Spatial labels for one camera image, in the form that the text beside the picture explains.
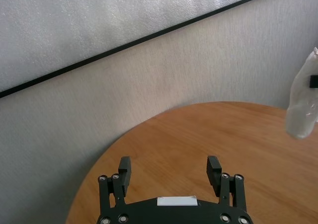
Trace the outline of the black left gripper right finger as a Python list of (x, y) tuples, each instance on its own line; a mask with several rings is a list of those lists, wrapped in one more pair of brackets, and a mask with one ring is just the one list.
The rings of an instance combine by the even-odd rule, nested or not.
[(232, 206), (246, 210), (244, 177), (242, 175), (230, 176), (222, 172), (222, 167), (216, 156), (208, 156), (206, 172), (210, 185), (213, 187), (216, 197), (219, 198), (219, 204), (229, 206), (231, 195)]

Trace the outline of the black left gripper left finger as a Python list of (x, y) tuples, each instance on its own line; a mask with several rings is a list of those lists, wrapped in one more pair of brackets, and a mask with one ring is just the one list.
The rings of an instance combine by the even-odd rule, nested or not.
[(131, 159), (129, 156), (121, 157), (118, 172), (111, 177), (99, 176), (99, 205), (100, 215), (105, 216), (110, 211), (110, 194), (115, 198), (115, 206), (125, 205), (125, 197), (131, 178)]

